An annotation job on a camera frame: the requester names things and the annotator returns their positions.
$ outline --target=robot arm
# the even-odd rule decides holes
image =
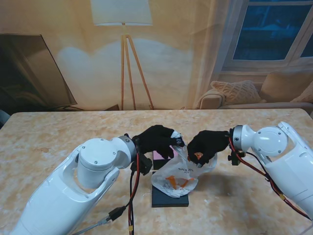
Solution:
[[[313,219],[313,151],[287,123],[253,131],[248,125],[231,130],[233,148],[256,154],[266,172],[289,199]],[[288,141],[294,148],[285,153]]]
[[[71,234],[116,181],[119,169],[135,157],[127,136],[91,139],[76,147],[32,194],[11,235]]]

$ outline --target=black glove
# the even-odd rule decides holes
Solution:
[[[223,151],[228,146],[228,131],[200,131],[188,144],[188,158],[202,167],[208,163],[217,152]],[[198,158],[195,153],[202,153]]]
[[[177,139],[171,138],[173,132],[173,129],[166,128],[162,125],[155,125],[149,127],[140,135],[134,136],[133,141],[135,144],[138,142],[140,152],[143,154],[157,151],[164,159],[168,159],[168,157],[173,158],[174,153],[170,146],[185,146],[181,137]]]

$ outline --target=floor lamp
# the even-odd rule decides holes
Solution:
[[[124,55],[126,55],[133,107],[136,110],[128,42],[137,63],[141,80],[150,102],[150,108],[154,109],[134,42],[131,35],[126,31],[126,26],[152,25],[148,0],[91,0],[91,10],[95,25],[120,25],[123,28],[123,35],[121,36],[121,110],[124,109]]]

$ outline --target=marble table surface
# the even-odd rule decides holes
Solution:
[[[237,124],[258,129],[280,121],[288,122],[313,146],[313,120],[301,109],[14,114],[0,130],[0,234],[9,234],[32,192],[88,139],[110,139],[125,133],[134,136],[151,125],[162,124],[181,132],[189,142],[204,129],[229,130]],[[309,220],[274,194],[264,177],[243,164],[232,166],[227,160],[229,153],[229,149],[219,153],[216,169],[199,178],[186,208],[151,208],[152,173],[141,177],[134,199],[136,234],[295,235],[310,226]],[[245,159],[257,165],[255,159]],[[129,169],[121,170],[117,182],[80,229],[127,203],[129,176]],[[128,234],[127,213],[85,234]]]

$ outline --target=plastic bag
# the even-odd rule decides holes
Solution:
[[[154,173],[151,182],[154,187],[170,197],[179,198],[191,192],[198,183],[198,177],[212,171],[217,162],[217,154],[210,159],[208,164],[198,168],[187,157],[187,147],[173,146],[178,156],[171,159],[161,169]]]

